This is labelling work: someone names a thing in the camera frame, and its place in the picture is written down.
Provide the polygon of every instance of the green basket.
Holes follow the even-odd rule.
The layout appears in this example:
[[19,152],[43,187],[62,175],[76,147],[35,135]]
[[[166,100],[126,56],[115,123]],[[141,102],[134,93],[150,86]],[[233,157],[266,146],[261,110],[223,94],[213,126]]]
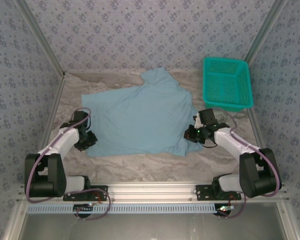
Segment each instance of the green basket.
[[254,105],[245,61],[206,57],[203,61],[203,100],[206,108],[240,112]]

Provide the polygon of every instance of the enclosure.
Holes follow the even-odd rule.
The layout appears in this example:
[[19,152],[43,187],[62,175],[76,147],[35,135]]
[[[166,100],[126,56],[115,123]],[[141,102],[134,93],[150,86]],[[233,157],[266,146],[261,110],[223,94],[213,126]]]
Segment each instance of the enclosure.
[[[241,216],[218,220],[210,207],[220,201],[199,201],[193,190],[239,172],[221,146],[97,157],[72,147],[66,174],[107,185],[120,214],[77,221],[60,210],[73,206],[62,198],[38,205],[45,210],[27,203],[26,156],[47,146],[82,95],[143,86],[142,73],[165,68],[200,111],[207,57],[249,66],[254,105],[231,115],[239,136],[273,150],[276,196],[250,198]],[[126,213],[135,206],[143,210]],[[300,239],[300,0],[0,0],[0,239],[225,239],[219,229]]]

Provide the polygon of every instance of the blue floral wallpaper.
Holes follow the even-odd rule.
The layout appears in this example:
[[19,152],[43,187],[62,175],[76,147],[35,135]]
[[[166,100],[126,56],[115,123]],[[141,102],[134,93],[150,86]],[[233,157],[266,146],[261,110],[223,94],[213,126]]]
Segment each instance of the blue floral wallpaper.
[[0,239],[35,153],[59,77],[13,0],[0,0]]
[[27,0],[65,71],[242,59],[274,0]]
[[288,0],[251,69],[255,111],[300,222],[300,0]]

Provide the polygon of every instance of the marble pattern surface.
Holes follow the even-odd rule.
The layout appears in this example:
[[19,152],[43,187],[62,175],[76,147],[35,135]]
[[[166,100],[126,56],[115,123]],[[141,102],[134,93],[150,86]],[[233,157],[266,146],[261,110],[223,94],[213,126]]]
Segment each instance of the marble pattern surface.
[[[204,109],[202,72],[173,71],[170,74],[182,88],[192,93],[194,107]],[[57,134],[60,125],[70,119],[72,112],[81,107],[82,94],[142,84],[140,72],[67,73],[50,140]],[[232,114],[239,125],[236,132],[256,144],[247,111]],[[215,116],[219,122],[225,121],[233,126],[224,113],[215,111]],[[88,157],[85,152],[72,147],[63,164],[68,175],[88,175],[92,182],[211,181],[214,176],[239,171],[239,162],[221,146],[191,152],[186,157],[169,153]]]

